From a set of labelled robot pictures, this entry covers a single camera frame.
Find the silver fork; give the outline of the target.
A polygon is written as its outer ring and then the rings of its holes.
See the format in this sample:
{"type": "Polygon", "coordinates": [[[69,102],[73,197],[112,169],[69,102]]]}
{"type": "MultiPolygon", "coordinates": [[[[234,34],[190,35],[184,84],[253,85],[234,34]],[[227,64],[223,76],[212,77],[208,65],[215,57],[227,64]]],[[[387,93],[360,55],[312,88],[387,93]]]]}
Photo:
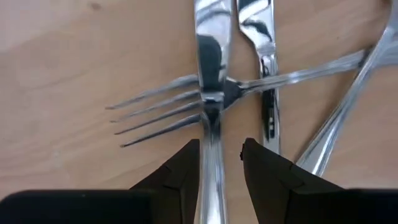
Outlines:
{"type": "MultiPolygon", "coordinates": [[[[322,76],[332,75],[334,73],[347,72],[347,71],[359,68],[362,65],[362,63],[364,62],[365,58],[368,56],[369,52],[370,52],[370,50],[360,50],[355,53],[340,57],[339,59],[329,61],[329,62],[319,65],[317,67],[313,67],[313,68],[309,68],[309,69],[305,69],[305,70],[298,70],[298,71],[286,73],[283,75],[277,75],[275,77],[266,77],[266,78],[260,78],[257,80],[249,80],[249,81],[238,81],[231,77],[227,77],[225,84],[224,84],[224,110],[229,108],[238,99],[240,99],[240,98],[244,97],[245,95],[248,95],[252,92],[255,92],[255,91],[270,90],[271,87],[278,88],[278,87],[282,87],[284,85],[302,82],[304,80],[308,80],[311,78],[318,78],[318,77],[322,77],[322,76]]],[[[378,66],[385,66],[385,65],[398,65],[398,44],[389,44],[388,47],[386,47],[385,54],[384,54],[384,56],[381,57],[381,61],[379,62],[378,66]]],[[[128,99],[126,101],[123,101],[123,102],[115,104],[115,105],[107,106],[106,110],[120,109],[127,105],[131,105],[131,104],[141,101],[145,98],[148,98],[150,96],[159,95],[165,91],[169,91],[169,90],[176,89],[176,88],[181,88],[183,86],[198,85],[198,84],[199,84],[199,77],[197,74],[186,75],[186,76],[174,79],[170,83],[163,85],[159,88],[144,91],[140,95],[137,95],[134,98],[128,99]]],[[[130,117],[133,117],[133,116],[136,116],[139,114],[143,114],[143,113],[147,113],[147,112],[150,112],[150,111],[158,109],[158,108],[166,107],[166,106],[171,105],[177,101],[189,100],[189,99],[194,99],[194,98],[198,98],[198,97],[200,97],[200,89],[186,91],[185,93],[181,93],[179,95],[176,95],[176,96],[166,99],[164,101],[158,102],[152,106],[125,114],[125,115],[119,117],[118,119],[114,119],[110,122],[118,123],[118,122],[124,121],[125,119],[128,119],[130,117]]],[[[156,121],[160,121],[162,119],[168,118],[175,114],[194,110],[196,108],[202,108],[203,105],[204,105],[204,102],[202,99],[196,100],[193,102],[189,102],[186,105],[183,105],[183,106],[180,106],[173,110],[170,110],[168,112],[165,112],[162,115],[160,115],[159,117],[156,117],[154,119],[146,121],[145,123],[141,123],[141,124],[138,124],[131,128],[125,129],[123,131],[116,132],[115,135],[126,133],[126,132],[132,131],[134,129],[138,129],[140,127],[146,126],[146,125],[154,123],[156,121]]],[[[176,129],[182,128],[184,126],[198,123],[198,122],[200,122],[201,118],[202,118],[202,116],[200,113],[191,115],[189,117],[186,117],[184,119],[177,121],[176,123],[171,124],[170,126],[164,128],[164,129],[156,131],[152,134],[147,134],[147,135],[140,137],[136,140],[133,140],[129,143],[122,144],[121,147],[130,146],[135,143],[139,143],[139,142],[145,141],[147,139],[153,138],[155,136],[159,136],[163,133],[168,133],[168,132],[174,131],[176,129]]]]}

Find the silver table knife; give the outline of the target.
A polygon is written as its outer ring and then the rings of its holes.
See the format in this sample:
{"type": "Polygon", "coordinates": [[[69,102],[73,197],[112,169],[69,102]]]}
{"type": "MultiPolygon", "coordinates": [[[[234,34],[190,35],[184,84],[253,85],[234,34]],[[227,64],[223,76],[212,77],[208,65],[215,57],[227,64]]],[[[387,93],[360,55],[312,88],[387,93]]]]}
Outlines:
{"type": "MultiPolygon", "coordinates": [[[[251,41],[259,60],[261,78],[278,73],[274,0],[236,0],[239,30],[251,41]]],[[[280,154],[279,91],[261,93],[262,145],[280,154]]]]}
{"type": "Polygon", "coordinates": [[[231,0],[194,0],[204,137],[199,224],[227,224],[221,120],[231,47],[231,0]]]}

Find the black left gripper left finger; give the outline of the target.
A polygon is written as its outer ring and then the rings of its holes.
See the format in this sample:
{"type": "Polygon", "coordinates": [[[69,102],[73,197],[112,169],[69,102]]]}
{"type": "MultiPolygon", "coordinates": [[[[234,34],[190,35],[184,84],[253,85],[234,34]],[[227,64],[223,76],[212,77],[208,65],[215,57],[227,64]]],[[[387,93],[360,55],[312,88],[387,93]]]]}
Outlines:
{"type": "Polygon", "coordinates": [[[200,182],[200,141],[192,139],[132,190],[145,193],[149,207],[134,224],[194,224],[200,182]]]}

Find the silver spoon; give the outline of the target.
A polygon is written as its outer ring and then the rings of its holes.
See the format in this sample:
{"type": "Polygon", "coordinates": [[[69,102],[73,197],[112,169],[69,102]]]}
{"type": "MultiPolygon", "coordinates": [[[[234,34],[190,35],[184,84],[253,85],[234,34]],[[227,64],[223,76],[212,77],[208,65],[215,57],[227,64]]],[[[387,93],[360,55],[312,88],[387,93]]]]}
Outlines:
{"type": "Polygon", "coordinates": [[[364,60],[360,71],[339,105],[333,110],[295,163],[313,175],[323,175],[343,123],[363,86],[368,81],[373,70],[392,52],[392,46],[398,44],[398,0],[391,1],[389,20],[380,39],[364,60]]]}

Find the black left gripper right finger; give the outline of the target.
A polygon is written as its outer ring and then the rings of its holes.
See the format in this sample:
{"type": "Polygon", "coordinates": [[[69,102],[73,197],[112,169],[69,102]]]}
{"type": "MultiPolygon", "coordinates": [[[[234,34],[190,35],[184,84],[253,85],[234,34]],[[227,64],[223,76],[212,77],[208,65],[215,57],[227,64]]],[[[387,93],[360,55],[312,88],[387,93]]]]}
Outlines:
{"type": "Polygon", "coordinates": [[[259,224],[337,224],[335,192],[343,189],[247,138],[244,176],[259,224]]]}

